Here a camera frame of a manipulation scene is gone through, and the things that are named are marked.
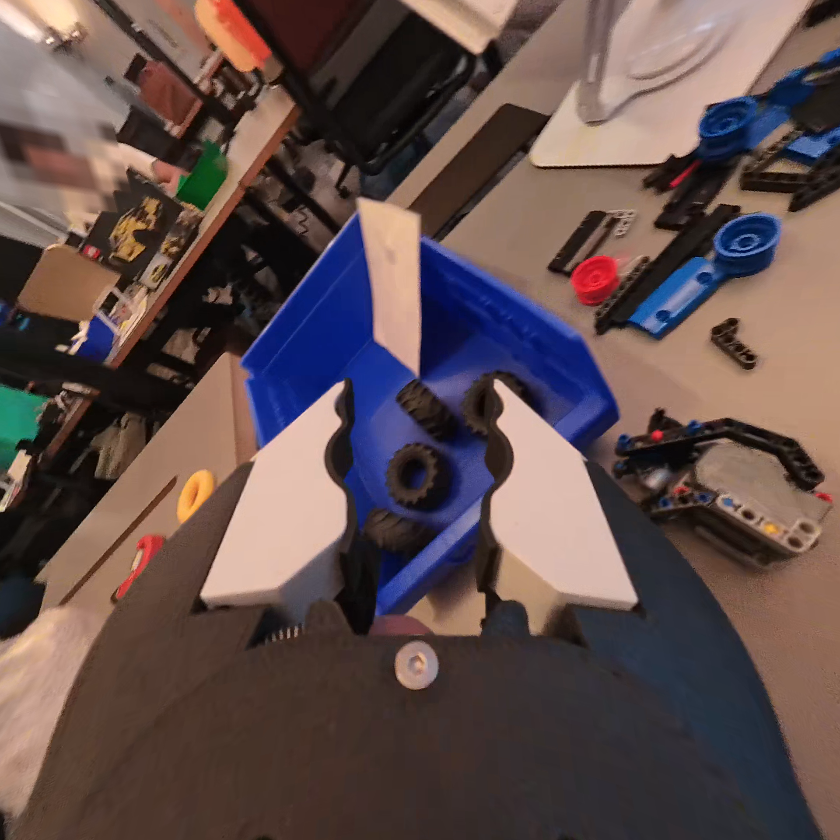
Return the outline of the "red handled cutter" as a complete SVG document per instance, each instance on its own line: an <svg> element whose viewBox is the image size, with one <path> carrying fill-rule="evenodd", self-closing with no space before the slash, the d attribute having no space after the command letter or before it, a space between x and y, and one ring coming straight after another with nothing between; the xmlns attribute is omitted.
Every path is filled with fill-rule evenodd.
<svg viewBox="0 0 840 840"><path fill-rule="evenodd" d="M123 599L148 563L165 545L165 541L166 537L163 535L148 534L137 542L129 574L111 594L112 604L117 604Z"/></svg>

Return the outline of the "small blue brick panel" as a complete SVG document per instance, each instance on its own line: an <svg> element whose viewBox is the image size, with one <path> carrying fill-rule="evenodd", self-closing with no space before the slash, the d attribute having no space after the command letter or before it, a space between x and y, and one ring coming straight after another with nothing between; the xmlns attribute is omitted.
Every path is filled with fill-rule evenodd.
<svg viewBox="0 0 840 840"><path fill-rule="evenodd" d="M756 150L772 132L789 122L793 107L813 94L815 85L807 80L812 73L812 66L793 69L754 97L758 110L749 126L747 151Z"/></svg>

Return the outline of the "clear plastic bag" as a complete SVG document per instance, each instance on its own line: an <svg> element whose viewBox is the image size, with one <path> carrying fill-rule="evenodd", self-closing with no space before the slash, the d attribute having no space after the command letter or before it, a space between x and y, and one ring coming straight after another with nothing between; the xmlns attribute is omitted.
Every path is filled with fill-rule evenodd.
<svg viewBox="0 0 840 840"><path fill-rule="evenodd" d="M70 688L108 617L57 606L2 642L1 813L7 823L24 812Z"/></svg>

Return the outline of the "blue toy wheel rim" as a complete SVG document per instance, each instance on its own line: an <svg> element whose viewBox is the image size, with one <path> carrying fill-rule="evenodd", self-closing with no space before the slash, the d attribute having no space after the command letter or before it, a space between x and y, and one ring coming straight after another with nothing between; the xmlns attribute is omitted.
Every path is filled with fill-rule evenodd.
<svg viewBox="0 0 840 840"><path fill-rule="evenodd" d="M723 279L750 277L767 269L781 239L781 220L751 213L724 224L713 239L713 271Z"/></svg>
<svg viewBox="0 0 840 840"><path fill-rule="evenodd" d="M759 104L753 97L732 98L709 107L698 123L697 157L727 161L747 149Z"/></svg>

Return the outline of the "grey and black brick assembly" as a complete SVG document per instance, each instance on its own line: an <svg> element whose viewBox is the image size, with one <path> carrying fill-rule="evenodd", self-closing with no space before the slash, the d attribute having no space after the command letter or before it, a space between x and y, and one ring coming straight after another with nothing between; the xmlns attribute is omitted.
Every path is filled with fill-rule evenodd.
<svg viewBox="0 0 840 840"><path fill-rule="evenodd" d="M682 522L743 565L767 570L810 552L833 497L792 437L723 417L679 424L656 410L640 435L621 434L612 472L645 494L657 524Z"/></svg>

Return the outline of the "black and yellow toy box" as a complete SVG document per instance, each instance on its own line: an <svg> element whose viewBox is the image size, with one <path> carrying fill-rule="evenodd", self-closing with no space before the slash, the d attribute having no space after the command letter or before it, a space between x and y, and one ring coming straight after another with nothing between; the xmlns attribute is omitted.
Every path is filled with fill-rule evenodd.
<svg viewBox="0 0 840 840"><path fill-rule="evenodd" d="M129 170L128 180L99 214L80 252L125 271L145 266L175 224L183 205L164 189Z"/></svg>

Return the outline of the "yellow tape roll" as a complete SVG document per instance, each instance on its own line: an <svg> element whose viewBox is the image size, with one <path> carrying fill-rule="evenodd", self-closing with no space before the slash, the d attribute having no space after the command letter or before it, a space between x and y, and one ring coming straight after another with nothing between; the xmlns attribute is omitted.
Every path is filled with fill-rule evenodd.
<svg viewBox="0 0 840 840"><path fill-rule="evenodd" d="M176 518L184 524L210 496L216 487L214 473L200 469L187 478L176 503Z"/></svg>

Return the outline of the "green bin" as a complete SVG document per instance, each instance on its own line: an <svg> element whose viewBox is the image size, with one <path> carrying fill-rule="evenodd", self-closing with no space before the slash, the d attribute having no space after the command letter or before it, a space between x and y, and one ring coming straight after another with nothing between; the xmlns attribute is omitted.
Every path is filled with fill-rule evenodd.
<svg viewBox="0 0 840 840"><path fill-rule="evenodd" d="M175 199L198 211L206 211L228 176L228 158L222 147L210 140L202 140L192 169L181 175Z"/></svg>

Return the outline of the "black angular beam frame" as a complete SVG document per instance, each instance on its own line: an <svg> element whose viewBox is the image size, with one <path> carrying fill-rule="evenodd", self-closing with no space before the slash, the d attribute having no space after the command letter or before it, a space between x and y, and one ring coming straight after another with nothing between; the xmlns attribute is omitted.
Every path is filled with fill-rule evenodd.
<svg viewBox="0 0 840 840"><path fill-rule="evenodd" d="M773 143L752 153L741 169L739 185L744 192L788 196L787 212L796 214L838 193L839 144L812 166L786 160L786 145L806 133L793 129Z"/></svg>

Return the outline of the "grey desk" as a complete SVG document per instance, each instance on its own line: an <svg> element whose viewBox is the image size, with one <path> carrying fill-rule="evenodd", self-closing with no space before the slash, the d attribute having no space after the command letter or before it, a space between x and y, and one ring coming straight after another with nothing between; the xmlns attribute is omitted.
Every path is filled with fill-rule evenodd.
<svg viewBox="0 0 840 840"><path fill-rule="evenodd" d="M446 237L483 266L580 329L612 387L621 422L592 456L607 468L617 434L644 430L657 407L681 421L737 417L797 438L838 503L838 195L794 213L765 273L715 294L666 339L630 329L596 338L592 316L546 270L583 216L634 208L626 242L655 254L662 199L640 170L540 170L519 163ZM738 318L758 356L744 371L710 341ZM691 531L665 529L737 628L768 689L800 784L825 838L838 838L838 509L819 545L769 573L719 555Z"/></svg>

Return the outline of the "blue panel with holes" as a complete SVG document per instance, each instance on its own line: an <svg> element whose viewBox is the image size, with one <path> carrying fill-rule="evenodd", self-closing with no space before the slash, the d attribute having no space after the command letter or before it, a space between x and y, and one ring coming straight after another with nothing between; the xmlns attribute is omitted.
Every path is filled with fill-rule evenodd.
<svg viewBox="0 0 840 840"><path fill-rule="evenodd" d="M839 127L817 133L803 134L785 146L782 156L794 163L812 166L817 159L839 144Z"/></svg>

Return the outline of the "small black L beam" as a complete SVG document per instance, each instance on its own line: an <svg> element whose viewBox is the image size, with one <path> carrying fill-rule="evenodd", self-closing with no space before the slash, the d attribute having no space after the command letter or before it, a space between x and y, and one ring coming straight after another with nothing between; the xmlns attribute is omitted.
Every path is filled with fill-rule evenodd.
<svg viewBox="0 0 840 840"><path fill-rule="evenodd" d="M744 371L753 371L760 357L740 340L739 318L726 318L710 330L711 343Z"/></svg>

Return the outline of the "cardboard box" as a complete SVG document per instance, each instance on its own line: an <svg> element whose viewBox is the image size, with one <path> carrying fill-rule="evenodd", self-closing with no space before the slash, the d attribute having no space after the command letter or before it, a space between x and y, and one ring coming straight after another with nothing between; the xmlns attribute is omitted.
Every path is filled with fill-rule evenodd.
<svg viewBox="0 0 840 840"><path fill-rule="evenodd" d="M74 248L51 245L18 294L16 308L51 319L89 321L120 280L120 273Z"/></svg>

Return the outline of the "black rectangular frame piece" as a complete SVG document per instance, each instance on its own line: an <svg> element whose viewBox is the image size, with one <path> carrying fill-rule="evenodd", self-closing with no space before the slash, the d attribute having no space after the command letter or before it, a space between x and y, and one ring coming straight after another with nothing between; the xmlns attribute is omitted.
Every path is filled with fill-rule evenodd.
<svg viewBox="0 0 840 840"><path fill-rule="evenodd" d="M645 189L666 195L659 215L653 222L656 229L678 232L706 212L736 169L742 153L721 161L707 161L696 151L685 156L670 155L643 179Z"/></svg>

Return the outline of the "white paper strip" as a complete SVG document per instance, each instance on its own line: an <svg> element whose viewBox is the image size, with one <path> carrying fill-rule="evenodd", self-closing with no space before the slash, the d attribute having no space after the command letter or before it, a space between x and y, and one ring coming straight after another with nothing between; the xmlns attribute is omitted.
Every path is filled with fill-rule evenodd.
<svg viewBox="0 0 840 840"><path fill-rule="evenodd" d="M421 374L421 219L389 203L356 204L371 287L373 340Z"/></svg>

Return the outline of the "long black beam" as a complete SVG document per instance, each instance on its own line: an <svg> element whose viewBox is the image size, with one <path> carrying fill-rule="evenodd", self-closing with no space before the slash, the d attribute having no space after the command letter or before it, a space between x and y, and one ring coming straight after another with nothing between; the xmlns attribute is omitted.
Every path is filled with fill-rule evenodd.
<svg viewBox="0 0 840 840"><path fill-rule="evenodd" d="M642 258L619 283L612 295L594 315L595 335L627 325L638 307L689 260L710 252L712 240L720 228L741 215L740 205L718 204L709 213L701 213L663 248L654 259Z"/></svg>

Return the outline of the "red toy wheel rim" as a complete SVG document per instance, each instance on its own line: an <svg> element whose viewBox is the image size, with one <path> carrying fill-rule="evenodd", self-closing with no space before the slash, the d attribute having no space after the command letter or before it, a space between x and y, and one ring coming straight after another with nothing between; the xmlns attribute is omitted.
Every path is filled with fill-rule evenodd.
<svg viewBox="0 0 840 840"><path fill-rule="evenodd" d="M607 255L583 260L570 275L574 294L586 307L603 304L617 289L619 282L617 261Z"/></svg>

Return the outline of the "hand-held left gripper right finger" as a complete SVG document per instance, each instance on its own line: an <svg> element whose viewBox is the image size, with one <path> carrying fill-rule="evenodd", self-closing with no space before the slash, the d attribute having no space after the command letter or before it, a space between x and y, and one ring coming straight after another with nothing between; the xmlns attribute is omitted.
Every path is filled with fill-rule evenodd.
<svg viewBox="0 0 840 840"><path fill-rule="evenodd" d="M502 380L488 385L486 425L491 485L480 506L478 592L528 614L631 612L639 596L586 458Z"/></svg>

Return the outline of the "black rubber tyre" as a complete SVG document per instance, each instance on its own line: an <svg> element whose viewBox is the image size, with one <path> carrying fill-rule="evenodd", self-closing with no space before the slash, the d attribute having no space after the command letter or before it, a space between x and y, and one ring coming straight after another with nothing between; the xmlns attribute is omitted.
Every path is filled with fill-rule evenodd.
<svg viewBox="0 0 840 840"><path fill-rule="evenodd" d="M395 451L385 471L385 484L398 505L422 511L443 505L451 491L453 473L439 449L411 443Z"/></svg>
<svg viewBox="0 0 840 840"><path fill-rule="evenodd" d="M369 512L362 533L379 550L406 560L416 557L438 535L420 521L381 507Z"/></svg>
<svg viewBox="0 0 840 840"><path fill-rule="evenodd" d="M441 443L455 439L455 415L421 380L406 383L395 395L395 402L432 439Z"/></svg>
<svg viewBox="0 0 840 840"><path fill-rule="evenodd" d="M530 386L516 374L496 370L478 376L465 393L461 413L469 432L479 438L486 438L488 435L487 397L495 380L503 382L530 407L536 406Z"/></svg>

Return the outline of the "clear round stand disc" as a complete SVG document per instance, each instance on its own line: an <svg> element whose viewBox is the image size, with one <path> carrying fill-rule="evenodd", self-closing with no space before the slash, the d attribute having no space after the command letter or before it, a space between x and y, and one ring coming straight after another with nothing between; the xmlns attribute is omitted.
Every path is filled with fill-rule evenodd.
<svg viewBox="0 0 840 840"><path fill-rule="evenodd" d="M722 47L741 2L590 1L576 112L586 124L613 119L630 101L698 70Z"/></svg>

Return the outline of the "blue plastic bin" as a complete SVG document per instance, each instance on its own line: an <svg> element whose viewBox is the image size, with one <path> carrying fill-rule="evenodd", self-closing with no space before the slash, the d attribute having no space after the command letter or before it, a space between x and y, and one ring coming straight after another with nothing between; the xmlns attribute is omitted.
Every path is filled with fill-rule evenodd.
<svg viewBox="0 0 840 840"><path fill-rule="evenodd" d="M406 559L384 553L378 614L406 613L471 555L480 502L491 484L487 443L471 434L461 406L482 375L511 373L535 412L585 451L619 418L616 399L584 338L551 311L445 247L422 238L422 380L455 415L458 432L440 444L397 405L415 374L373 338L369 272L357 217L344 226L242 360L258 446L265 446L332 385L353 384L353 467L347 481L360 522L385 508L435 531ZM394 453L424 443L453 470L447 500L409 511L392 498L385 472Z"/></svg>

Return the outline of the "long blue curved panel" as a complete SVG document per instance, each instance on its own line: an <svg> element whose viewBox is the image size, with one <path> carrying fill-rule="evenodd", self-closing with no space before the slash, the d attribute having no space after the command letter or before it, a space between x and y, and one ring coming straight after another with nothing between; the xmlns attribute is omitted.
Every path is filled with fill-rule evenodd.
<svg viewBox="0 0 840 840"><path fill-rule="evenodd" d="M690 259L637 307L627 323L661 340L710 298L725 279L722 270L709 260Z"/></svg>

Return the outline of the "black office chair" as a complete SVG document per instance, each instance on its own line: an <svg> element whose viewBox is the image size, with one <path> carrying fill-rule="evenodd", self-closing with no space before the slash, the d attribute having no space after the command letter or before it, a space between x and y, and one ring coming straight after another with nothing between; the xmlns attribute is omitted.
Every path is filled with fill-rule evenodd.
<svg viewBox="0 0 840 840"><path fill-rule="evenodd" d="M474 54L410 12L329 105L328 127L301 117L292 135L300 146L324 142L345 171L379 174L469 81L476 63Z"/></svg>

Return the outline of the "orange object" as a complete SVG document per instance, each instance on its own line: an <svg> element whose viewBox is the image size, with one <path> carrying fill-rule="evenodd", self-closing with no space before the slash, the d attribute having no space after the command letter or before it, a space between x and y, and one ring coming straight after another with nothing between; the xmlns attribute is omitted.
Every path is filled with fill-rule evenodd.
<svg viewBox="0 0 840 840"><path fill-rule="evenodd" d="M239 72L263 70L271 51L234 1L195 1L194 15L208 39Z"/></svg>

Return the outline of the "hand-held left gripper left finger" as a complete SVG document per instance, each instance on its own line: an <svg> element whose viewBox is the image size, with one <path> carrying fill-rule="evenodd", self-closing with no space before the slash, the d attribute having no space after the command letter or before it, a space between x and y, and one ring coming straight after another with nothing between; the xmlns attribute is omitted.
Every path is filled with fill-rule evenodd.
<svg viewBox="0 0 840 840"><path fill-rule="evenodd" d="M353 423L353 385L340 381L258 452L199 594L207 608L307 611L340 594Z"/></svg>

